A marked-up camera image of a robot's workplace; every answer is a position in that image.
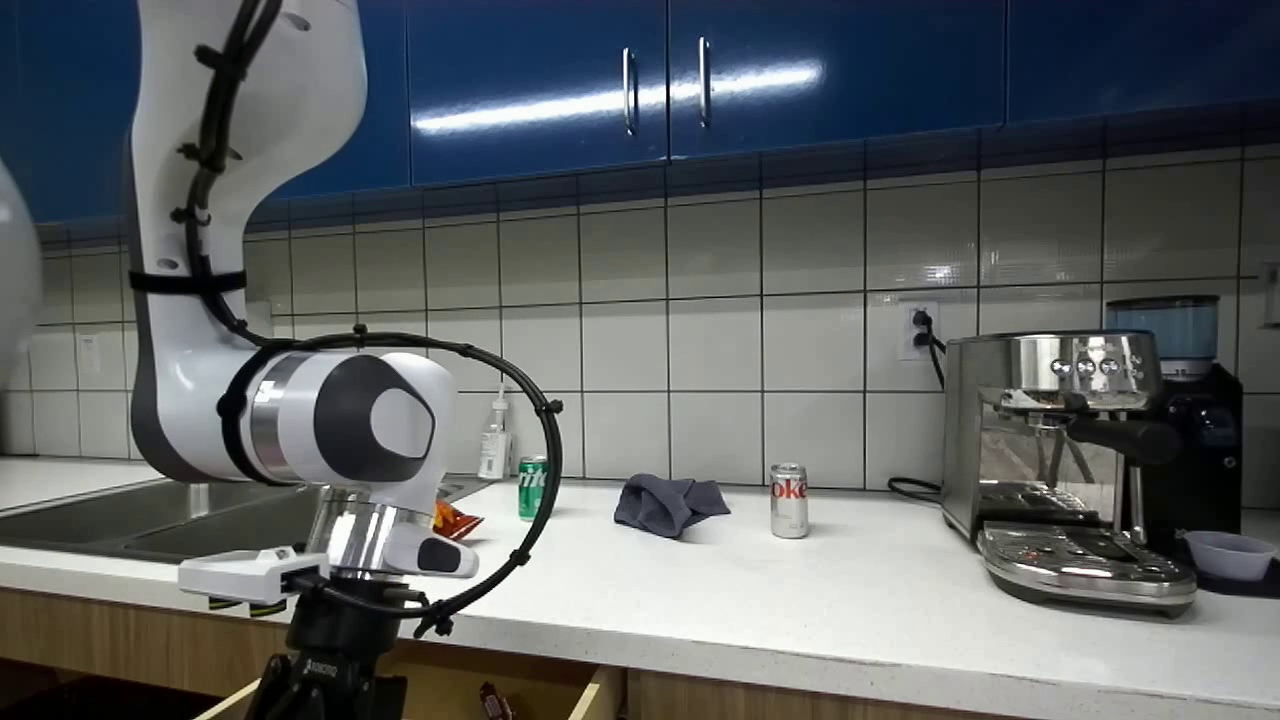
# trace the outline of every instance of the cabinet handle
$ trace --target cabinet handle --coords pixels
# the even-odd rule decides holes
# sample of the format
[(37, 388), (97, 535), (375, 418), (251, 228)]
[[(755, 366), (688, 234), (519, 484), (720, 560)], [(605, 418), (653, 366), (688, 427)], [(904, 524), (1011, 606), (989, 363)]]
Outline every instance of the cabinet handle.
[(696, 123), (713, 128), (713, 41), (696, 34)]
[(624, 133), (635, 136), (641, 104), (635, 104), (635, 53), (632, 47), (624, 47), (622, 69), (624, 69)]

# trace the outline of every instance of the sink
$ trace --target sink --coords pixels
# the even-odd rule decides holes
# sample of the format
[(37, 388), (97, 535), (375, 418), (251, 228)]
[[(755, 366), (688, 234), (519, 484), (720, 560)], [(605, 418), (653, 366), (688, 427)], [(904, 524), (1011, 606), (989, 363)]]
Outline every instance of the sink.
[[(442, 496), (475, 489), (475, 477), (444, 477)], [(312, 515), (317, 489), (147, 484), (0, 515), (0, 543), (181, 563), (234, 546), (304, 546)]]

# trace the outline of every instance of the soda can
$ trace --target soda can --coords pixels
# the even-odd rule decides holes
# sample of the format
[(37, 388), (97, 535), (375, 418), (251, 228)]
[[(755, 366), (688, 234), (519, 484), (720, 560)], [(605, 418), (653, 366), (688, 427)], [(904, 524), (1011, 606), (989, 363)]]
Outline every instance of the soda can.
[(525, 454), (519, 469), (515, 469), (519, 521), (535, 515), (535, 507), (546, 504), (546, 484), (547, 484), (547, 459), (546, 454)]
[(770, 515), (774, 535), (802, 541), (807, 535), (807, 477), (803, 464), (774, 464), (770, 470)]

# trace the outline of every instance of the robotic arm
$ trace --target robotic arm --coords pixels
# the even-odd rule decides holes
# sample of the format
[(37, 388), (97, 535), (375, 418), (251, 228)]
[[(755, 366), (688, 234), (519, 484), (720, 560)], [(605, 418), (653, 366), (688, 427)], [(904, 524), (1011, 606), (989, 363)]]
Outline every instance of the robotic arm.
[[(192, 593), (250, 602), (304, 593), (292, 648), (307, 662), (290, 671), (312, 669), (317, 656), (356, 656), (359, 678), (404, 617), (418, 617), (421, 630), (447, 630), (454, 610), (530, 560), (558, 504), (561, 404), (519, 366), (471, 343), (370, 329), (272, 341), (245, 322), (245, 222), (251, 208), (332, 156), (359, 123), (370, 74), (356, 0), (142, 0), (142, 29), (146, 78), (132, 120), (135, 443), (171, 479), (317, 484), (349, 496), (317, 560), (187, 560), (181, 578)], [(395, 577), (471, 577), (475, 556), (432, 535), (425, 521), (444, 479), (442, 447), (455, 391), (425, 349), (494, 363), (525, 388), (547, 447), (547, 489), (525, 543), (504, 567), (438, 602), (421, 593), (407, 594)], [(245, 571), (261, 571), (267, 585), (239, 594), (238, 577)]]

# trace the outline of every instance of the green object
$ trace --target green object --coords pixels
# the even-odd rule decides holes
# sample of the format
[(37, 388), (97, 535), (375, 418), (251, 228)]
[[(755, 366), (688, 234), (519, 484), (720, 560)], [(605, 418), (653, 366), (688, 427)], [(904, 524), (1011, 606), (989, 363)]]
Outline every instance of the green object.
[(525, 454), (515, 470), (519, 521), (534, 521), (546, 504), (547, 459)]

